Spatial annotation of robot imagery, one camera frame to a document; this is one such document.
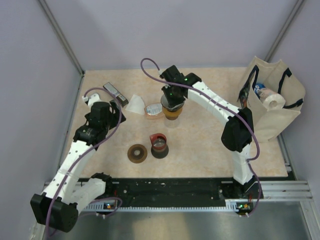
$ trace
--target gray wall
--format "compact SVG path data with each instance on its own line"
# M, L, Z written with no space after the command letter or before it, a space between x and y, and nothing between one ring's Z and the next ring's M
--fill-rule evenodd
M306 90L301 115L284 131L300 179L308 180L320 212L320 1L307 0L273 60L289 65Z
M0 3L0 239L24 240L57 170L80 77L35 0Z
M82 67L247 66L296 0L47 0Z

